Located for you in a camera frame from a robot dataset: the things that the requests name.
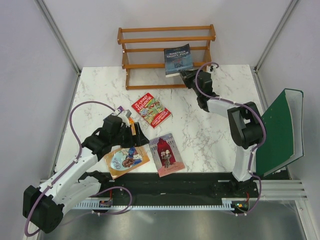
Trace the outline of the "Nineteen Eighty-Four blue book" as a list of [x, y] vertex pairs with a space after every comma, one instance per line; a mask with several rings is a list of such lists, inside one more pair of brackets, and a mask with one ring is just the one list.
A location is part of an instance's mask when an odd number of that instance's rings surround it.
[[165, 77], [170, 78], [194, 68], [190, 45], [164, 49]]

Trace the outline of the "grey red curtain book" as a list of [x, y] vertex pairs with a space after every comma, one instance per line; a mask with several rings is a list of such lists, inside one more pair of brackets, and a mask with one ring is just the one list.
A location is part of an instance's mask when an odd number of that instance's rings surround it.
[[185, 164], [171, 133], [151, 139], [149, 147], [160, 178], [185, 169]]

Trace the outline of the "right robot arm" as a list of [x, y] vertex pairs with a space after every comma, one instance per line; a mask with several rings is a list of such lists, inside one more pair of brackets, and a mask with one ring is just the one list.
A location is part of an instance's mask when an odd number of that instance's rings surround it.
[[250, 101], [236, 105], [232, 101], [222, 100], [213, 91], [211, 74], [206, 71], [182, 70], [179, 72], [185, 86], [193, 89], [199, 107], [208, 113], [218, 114], [227, 118], [230, 134], [236, 144], [235, 164], [232, 175], [236, 179], [229, 184], [229, 191], [235, 197], [247, 191], [245, 181], [252, 177], [251, 166], [254, 152], [264, 139], [264, 126], [257, 105]]

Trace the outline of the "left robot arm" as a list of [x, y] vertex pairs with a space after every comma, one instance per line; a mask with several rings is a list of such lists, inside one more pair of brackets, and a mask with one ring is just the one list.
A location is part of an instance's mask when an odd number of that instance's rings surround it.
[[84, 199], [98, 195], [106, 196], [110, 191], [108, 182], [87, 176], [79, 179], [85, 172], [97, 164], [112, 147], [141, 147], [149, 143], [140, 124], [130, 124], [126, 116], [109, 115], [83, 143], [80, 152], [67, 165], [38, 187], [30, 185], [23, 193], [22, 215], [26, 218], [24, 233], [28, 232], [29, 223], [40, 231], [50, 233], [63, 220], [66, 213]]

